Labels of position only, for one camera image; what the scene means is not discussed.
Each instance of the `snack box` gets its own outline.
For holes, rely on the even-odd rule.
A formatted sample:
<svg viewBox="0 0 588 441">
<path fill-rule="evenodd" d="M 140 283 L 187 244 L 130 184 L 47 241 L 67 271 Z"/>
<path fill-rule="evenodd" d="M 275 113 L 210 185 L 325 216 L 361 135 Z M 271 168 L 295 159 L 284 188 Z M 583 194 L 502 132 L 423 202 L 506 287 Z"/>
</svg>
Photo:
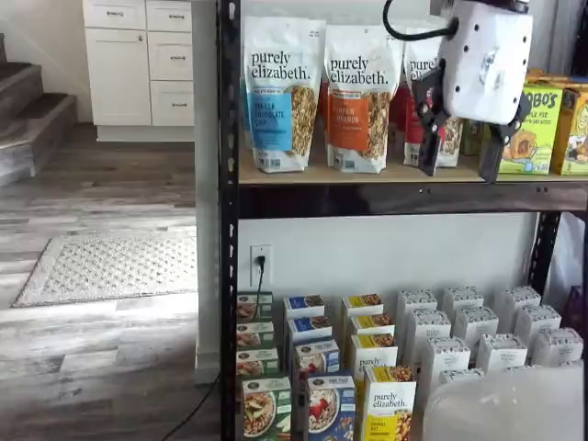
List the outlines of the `snack box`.
<svg viewBox="0 0 588 441">
<path fill-rule="evenodd" d="M 416 381 L 409 367 L 368 368 L 358 439 L 408 441 L 415 390 Z"/>
<path fill-rule="evenodd" d="M 551 170 L 558 175 L 588 175 L 588 87 L 563 91 Z"/>
<path fill-rule="evenodd" d="M 484 306 L 484 296 L 474 287 L 446 288 L 441 300 L 441 311 L 447 314 L 452 324 L 456 320 L 456 311 L 480 306 Z"/>
<path fill-rule="evenodd" d="M 244 439 L 290 439 L 292 405 L 288 377 L 244 380 L 242 392 Z"/>
<path fill-rule="evenodd" d="M 443 311 L 417 308 L 409 314 L 403 363 L 413 369 L 418 379 L 424 343 L 427 338 L 449 337 L 451 322 Z"/>
<path fill-rule="evenodd" d="M 392 340 L 392 334 L 351 335 L 346 364 L 352 369 L 356 383 L 359 414 L 363 405 L 366 369 L 373 366 L 396 366 L 398 347 L 393 345 Z"/>
<path fill-rule="evenodd" d="M 423 364 L 419 376 L 416 403 L 424 409 L 431 393 L 439 384 L 444 370 L 464 370 L 469 364 L 468 345 L 457 337 L 428 338 L 424 345 Z"/>
<path fill-rule="evenodd" d="M 272 322 L 237 324 L 237 347 L 270 348 L 273 346 L 274 324 Z"/>
<path fill-rule="evenodd" d="M 444 370 L 439 376 L 439 384 L 449 384 L 454 381 L 473 381 L 484 377 L 482 369 Z"/>
<path fill-rule="evenodd" d="M 504 147 L 499 173 L 547 175 L 558 128 L 561 87 L 527 84 L 524 93 L 531 112 Z"/>
<path fill-rule="evenodd" d="M 279 357 L 275 347 L 271 349 L 237 350 L 237 375 L 258 376 L 279 371 Z"/>
<path fill-rule="evenodd" d="M 470 361 L 475 361 L 478 353 L 478 342 L 483 334 L 496 335 L 498 317 L 487 306 L 480 308 L 464 308 L 458 311 L 453 335 L 463 338 L 471 351 Z"/>
<path fill-rule="evenodd" d="M 516 314 L 514 333 L 521 338 L 523 345 L 528 347 L 527 359 L 533 354 L 533 344 L 539 331 L 544 329 L 558 329 L 561 316 L 548 305 L 527 305 Z"/>
<path fill-rule="evenodd" d="M 305 441 L 354 439 L 356 386 L 346 372 L 311 374 L 307 379 Z"/>
<path fill-rule="evenodd" d="M 485 373 L 524 366 L 526 346 L 514 334 L 483 335 L 476 358 L 476 368 Z"/>
<path fill-rule="evenodd" d="M 289 360 L 288 321 L 302 317 L 319 317 L 324 315 L 324 301 L 321 296 L 289 297 L 284 299 L 284 345 L 282 360 Z"/>
<path fill-rule="evenodd" d="M 396 308 L 396 346 L 398 346 L 398 360 L 402 362 L 404 345 L 406 344 L 406 324 L 409 314 L 416 308 L 436 310 L 437 300 L 431 289 L 420 291 L 401 291 Z"/>
<path fill-rule="evenodd" d="M 271 292 L 239 292 L 237 294 L 237 322 L 259 322 L 272 320 Z"/>
<path fill-rule="evenodd" d="M 294 368 L 294 345 L 316 338 L 333 337 L 331 320 L 325 315 L 288 320 L 289 359 L 284 361 L 291 376 Z"/>
<path fill-rule="evenodd" d="M 572 328 L 545 329 L 537 335 L 531 364 L 555 367 L 578 361 L 583 349 L 583 339 Z"/>
<path fill-rule="evenodd" d="M 512 333 L 518 311 L 524 306 L 539 306 L 540 303 L 541 296 L 531 287 L 508 289 L 497 295 L 492 309 L 498 316 L 498 333 Z"/>
<path fill-rule="evenodd" d="M 339 346 L 332 337 L 305 340 L 294 345 L 295 362 L 294 375 L 292 376 L 292 397 L 295 410 L 293 426 L 297 432 L 304 428 L 306 414 L 306 378 L 309 374 L 338 372 L 341 360 L 339 359 Z"/>
<path fill-rule="evenodd" d="M 365 296 L 345 297 L 341 300 L 341 317 L 339 330 L 339 347 L 342 356 L 345 355 L 345 338 L 347 337 L 347 325 L 351 317 L 358 315 L 376 315 L 384 313 L 384 304 L 378 294 L 367 294 Z"/>
</svg>

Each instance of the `stair step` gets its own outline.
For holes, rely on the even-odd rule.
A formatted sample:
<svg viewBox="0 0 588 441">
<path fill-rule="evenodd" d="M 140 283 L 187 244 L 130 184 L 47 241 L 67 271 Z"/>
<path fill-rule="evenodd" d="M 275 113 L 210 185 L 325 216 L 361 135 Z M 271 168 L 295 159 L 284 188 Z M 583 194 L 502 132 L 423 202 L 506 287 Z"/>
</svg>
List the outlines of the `stair step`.
<svg viewBox="0 0 588 441">
<path fill-rule="evenodd" d="M 42 94 L 40 66 L 26 62 L 0 63 L 0 129 Z"/>
<path fill-rule="evenodd" d="M 0 140 L 0 186 L 36 175 L 75 123 L 75 97 L 43 94 L 13 120 L 22 130 Z"/>
</svg>

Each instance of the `white wall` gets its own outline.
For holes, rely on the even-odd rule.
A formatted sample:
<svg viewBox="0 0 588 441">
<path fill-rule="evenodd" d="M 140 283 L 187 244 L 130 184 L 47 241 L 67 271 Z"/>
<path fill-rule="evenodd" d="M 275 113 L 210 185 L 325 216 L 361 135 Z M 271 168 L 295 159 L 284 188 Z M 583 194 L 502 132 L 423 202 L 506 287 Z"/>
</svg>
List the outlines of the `white wall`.
<svg viewBox="0 0 588 441">
<path fill-rule="evenodd" d="M 82 0 L 0 0 L 0 32 L 9 61 L 40 64 L 45 90 L 77 96 L 92 120 Z"/>
</svg>

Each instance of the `white cabinet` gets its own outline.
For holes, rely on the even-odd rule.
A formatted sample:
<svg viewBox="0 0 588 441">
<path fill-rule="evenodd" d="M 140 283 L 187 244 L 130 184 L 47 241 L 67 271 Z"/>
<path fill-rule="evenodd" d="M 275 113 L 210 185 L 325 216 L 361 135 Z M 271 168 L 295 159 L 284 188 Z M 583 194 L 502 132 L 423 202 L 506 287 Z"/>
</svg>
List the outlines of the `white cabinet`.
<svg viewBox="0 0 588 441">
<path fill-rule="evenodd" d="M 192 81 L 192 35 L 149 32 L 149 68 L 152 80 Z"/>
<path fill-rule="evenodd" d="M 88 28 L 145 29 L 145 0 L 84 0 Z"/>
<path fill-rule="evenodd" d="M 142 30 L 85 30 L 96 125 L 152 123 L 146 37 Z"/>
</svg>

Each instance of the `black cable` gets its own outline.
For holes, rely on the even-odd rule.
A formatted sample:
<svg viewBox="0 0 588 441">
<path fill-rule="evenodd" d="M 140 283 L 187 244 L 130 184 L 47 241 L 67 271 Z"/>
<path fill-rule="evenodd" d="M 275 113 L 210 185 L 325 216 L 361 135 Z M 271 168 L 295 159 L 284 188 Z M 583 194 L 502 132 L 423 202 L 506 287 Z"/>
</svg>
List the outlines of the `black cable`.
<svg viewBox="0 0 588 441">
<path fill-rule="evenodd" d="M 204 404 L 204 402 L 206 401 L 206 399 L 209 397 L 209 395 L 212 393 L 212 391 L 214 390 L 214 387 L 217 385 L 217 383 L 219 382 L 219 379 L 221 379 L 221 374 L 219 374 L 217 376 L 217 378 L 214 380 L 214 382 L 212 383 L 212 386 L 210 386 L 210 389 L 208 392 L 206 392 L 206 395 L 204 396 L 204 398 L 202 398 L 202 400 L 200 400 L 200 402 L 198 403 L 198 405 L 194 408 L 194 410 L 192 412 L 190 412 L 190 415 L 188 415 L 186 418 L 184 418 L 184 420 L 178 424 L 176 427 L 174 427 L 166 436 L 164 436 L 162 438 L 162 441 L 167 441 L 169 438 L 172 437 L 172 435 L 177 432 L 178 430 L 180 430 L 182 427 L 184 427 L 184 425 L 186 425 L 186 423 L 188 421 L 190 421 L 190 419 L 196 415 L 196 412 L 198 412 L 200 410 L 200 407 L 202 407 L 202 404 Z"/>
<path fill-rule="evenodd" d="M 384 5 L 384 13 L 383 13 L 383 20 L 384 20 L 384 28 L 388 31 L 388 33 L 394 37 L 396 40 L 402 41 L 420 41 L 420 40 L 429 40 L 434 39 L 437 37 L 453 37 L 458 32 L 458 20 L 454 18 L 449 23 L 447 28 L 441 28 L 436 30 L 430 30 L 428 32 L 422 32 L 420 34 L 403 34 L 402 32 L 397 31 L 394 29 L 390 22 L 388 21 L 388 14 L 390 12 L 390 6 L 392 5 L 393 0 L 386 0 L 386 4 Z"/>
</svg>

